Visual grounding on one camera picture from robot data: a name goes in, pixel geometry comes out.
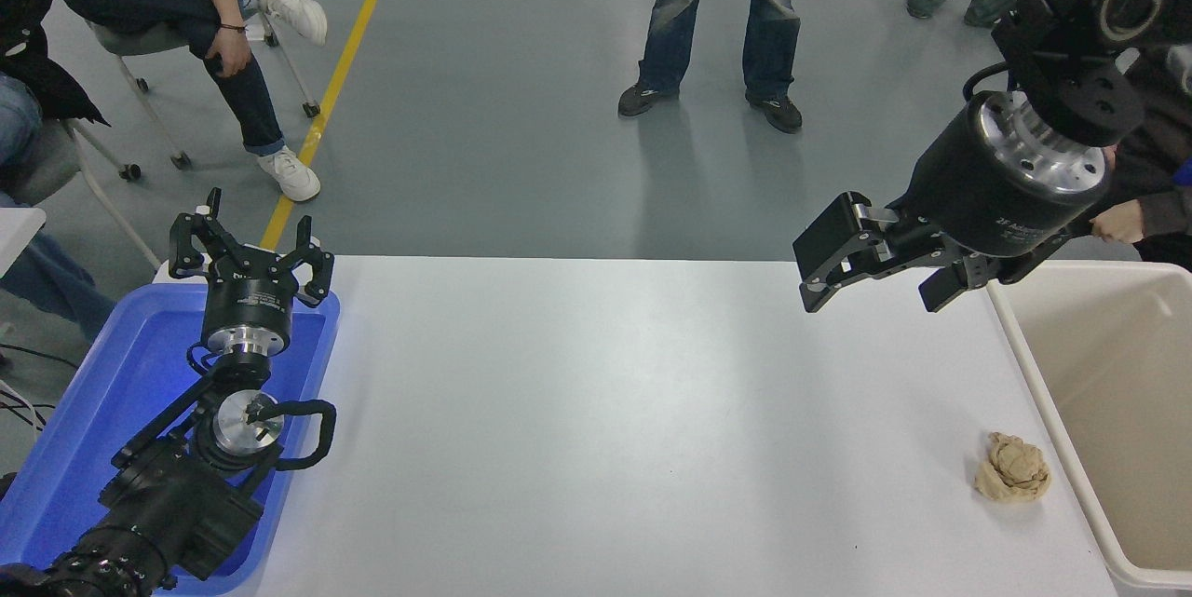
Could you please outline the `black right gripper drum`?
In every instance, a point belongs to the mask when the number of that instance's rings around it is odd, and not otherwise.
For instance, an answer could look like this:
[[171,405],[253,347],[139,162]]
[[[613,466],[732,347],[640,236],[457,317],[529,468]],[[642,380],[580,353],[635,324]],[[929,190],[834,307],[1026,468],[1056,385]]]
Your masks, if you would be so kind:
[[898,209],[1018,274],[1078,236],[1105,193],[1103,148],[1064,138],[1022,91],[983,91],[915,161]]

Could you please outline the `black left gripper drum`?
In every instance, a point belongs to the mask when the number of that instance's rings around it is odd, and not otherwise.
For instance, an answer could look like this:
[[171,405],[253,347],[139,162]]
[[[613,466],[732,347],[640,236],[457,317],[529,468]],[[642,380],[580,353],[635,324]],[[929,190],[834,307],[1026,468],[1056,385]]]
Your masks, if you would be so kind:
[[290,332],[297,282],[292,270],[279,265],[275,251],[247,248],[244,266],[229,253],[210,253],[207,297],[203,332],[231,327],[261,327],[271,332]]

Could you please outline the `crouching person's hand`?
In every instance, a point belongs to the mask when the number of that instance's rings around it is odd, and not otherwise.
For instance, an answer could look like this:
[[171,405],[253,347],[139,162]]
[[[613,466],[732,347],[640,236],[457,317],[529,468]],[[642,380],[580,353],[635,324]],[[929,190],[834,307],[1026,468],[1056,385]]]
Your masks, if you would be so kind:
[[1144,206],[1138,198],[1119,203],[1089,219],[1091,235],[1106,243],[1136,244],[1146,240]]

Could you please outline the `seated person's hand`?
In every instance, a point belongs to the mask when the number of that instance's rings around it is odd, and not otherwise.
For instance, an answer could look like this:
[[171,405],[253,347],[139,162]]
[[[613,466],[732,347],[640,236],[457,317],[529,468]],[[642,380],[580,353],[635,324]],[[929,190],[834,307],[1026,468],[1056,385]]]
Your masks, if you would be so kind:
[[217,62],[216,75],[229,77],[240,74],[250,66],[254,60],[250,41],[247,41],[247,27],[244,25],[221,24],[211,46],[205,54],[205,60]]

